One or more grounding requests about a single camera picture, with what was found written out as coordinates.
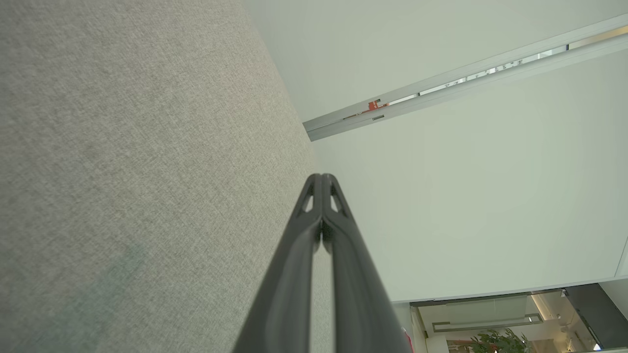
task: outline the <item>fabric surface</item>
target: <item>fabric surface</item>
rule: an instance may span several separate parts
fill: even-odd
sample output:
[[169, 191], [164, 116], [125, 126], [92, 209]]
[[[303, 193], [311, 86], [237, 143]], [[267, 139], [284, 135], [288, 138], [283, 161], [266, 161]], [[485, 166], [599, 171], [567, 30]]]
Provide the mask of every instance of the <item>fabric surface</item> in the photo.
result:
[[0, 350], [228, 352], [316, 169], [241, 3], [10, 0], [0, 36]]

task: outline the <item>black vertical panel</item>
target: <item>black vertical panel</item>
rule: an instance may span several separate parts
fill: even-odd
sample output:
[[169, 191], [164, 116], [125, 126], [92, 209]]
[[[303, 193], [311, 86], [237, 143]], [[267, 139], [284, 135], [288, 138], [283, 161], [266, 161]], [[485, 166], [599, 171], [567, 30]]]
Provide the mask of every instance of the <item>black vertical panel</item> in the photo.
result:
[[566, 287], [567, 298], [603, 349], [628, 347], [628, 320], [598, 283]]

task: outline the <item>potted plant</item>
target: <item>potted plant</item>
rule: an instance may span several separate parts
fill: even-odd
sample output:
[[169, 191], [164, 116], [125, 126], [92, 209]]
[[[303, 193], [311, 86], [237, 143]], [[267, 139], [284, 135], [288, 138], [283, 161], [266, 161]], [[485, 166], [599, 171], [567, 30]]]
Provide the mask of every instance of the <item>potted plant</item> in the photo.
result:
[[532, 353], [532, 345], [528, 338], [521, 335], [519, 338], [511, 329], [506, 329], [506, 335], [495, 330], [488, 330], [487, 334], [478, 334], [471, 337], [469, 344], [474, 353]]

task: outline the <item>white ceiling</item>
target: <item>white ceiling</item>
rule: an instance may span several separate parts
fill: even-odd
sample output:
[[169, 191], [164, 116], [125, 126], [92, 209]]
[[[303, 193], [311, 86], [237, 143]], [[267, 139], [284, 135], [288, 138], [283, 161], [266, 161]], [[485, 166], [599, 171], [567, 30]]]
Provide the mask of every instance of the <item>white ceiling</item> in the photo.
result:
[[628, 51], [313, 142], [393, 301], [613, 277]]
[[[245, 0], [303, 121], [628, 13], [627, 1]], [[628, 53], [315, 141], [393, 301], [613, 276]]]

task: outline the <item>black plastic frame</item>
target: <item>black plastic frame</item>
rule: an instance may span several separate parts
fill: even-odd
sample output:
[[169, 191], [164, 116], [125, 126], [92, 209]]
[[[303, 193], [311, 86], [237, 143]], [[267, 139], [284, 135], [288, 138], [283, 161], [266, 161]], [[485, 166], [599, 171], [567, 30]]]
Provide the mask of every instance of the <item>black plastic frame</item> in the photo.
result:
[[[307, 210], [310, 198], [313, 207]], [[332, 255], [336, 352], [411, 352], [338, 181], [331, 174], [313, 174], [303, 186], [234, 353], [309, 352], [311, 264], [321, 233]]]

